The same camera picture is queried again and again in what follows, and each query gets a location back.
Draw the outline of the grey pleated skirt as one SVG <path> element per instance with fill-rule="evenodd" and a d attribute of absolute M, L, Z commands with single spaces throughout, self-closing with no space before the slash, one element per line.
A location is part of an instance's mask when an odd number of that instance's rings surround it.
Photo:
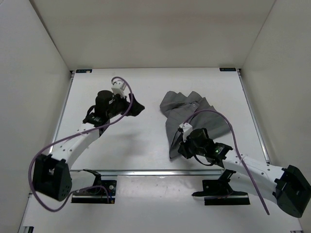
<path fill-rule="evenodd" d="M 168 91 L 160 104 L 161 113 L 167 118 L 165 127 L 169 143 L 169 158 L 180 156 L 179 143 L 182 141 L 179 125 L 188 122 L 193 129 L 205 128 L 211 139 L 224 136 L 230 132 L 226 121 L 210 105 L 205 97 L 192 91 L 188 96 L 181 92 Z"/>

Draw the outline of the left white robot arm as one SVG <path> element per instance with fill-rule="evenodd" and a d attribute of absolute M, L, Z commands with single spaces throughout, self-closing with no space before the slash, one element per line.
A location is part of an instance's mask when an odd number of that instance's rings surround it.
<path fill-rule="evenodd" d="M 64 143 L 49 155 L 41 153 L 36 157 L 30 178 L 31 189 L 57 201 L 63 201 L 72 190 L 72 165 L 86 148 L 112 125 L 110 120 L 118 115 L 136 117 L 144 109 L 132 93 L 122 97 L 108 90 L 98 92 L 95 104 L 88 109 L 74 137 L 65 139 Z"/>

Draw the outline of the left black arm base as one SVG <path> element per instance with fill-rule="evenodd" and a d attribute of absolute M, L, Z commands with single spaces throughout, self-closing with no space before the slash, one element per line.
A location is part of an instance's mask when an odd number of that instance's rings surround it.
<path fill-rule="evenodd" d="M 116 201 L 117 178 L 105 177 L 91 169 L 72 172 L 71 203 L 114 204 Z"/>

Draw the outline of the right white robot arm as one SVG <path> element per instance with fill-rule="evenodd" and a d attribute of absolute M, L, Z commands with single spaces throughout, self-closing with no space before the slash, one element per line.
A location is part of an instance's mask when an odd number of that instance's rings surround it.
<path fill-rule="evenodd" d="M 311 186 L 298 168 L 273 166 L 246 155 L 239 156 L 231 146 L 213 142 L 205 128 L 180 128 L 179 132 L 182 139 L 178 152 L 183 157 L 203 156 L 208 166 L 224 169 L 218 179 L 204 180 L 203 190 L 192 196 L 204 197 L 205 204 L 212 205 L 214 199 L 223 204 L 224 198 L 244 192 L 273 202 L 290 216 L 302 217 L 311 199 Z"/>

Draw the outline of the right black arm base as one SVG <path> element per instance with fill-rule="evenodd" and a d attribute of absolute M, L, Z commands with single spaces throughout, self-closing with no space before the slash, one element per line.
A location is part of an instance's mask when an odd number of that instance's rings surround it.
<path fill-rule="evenodd" d="M 202 180 L 203 190 L 196 191 L 191 196 L 204 198 L 205 206 L 250 205 L 248 194 L 233 190 L 229 184 L 235 173 L 226 169 L 218 179 Z"/>

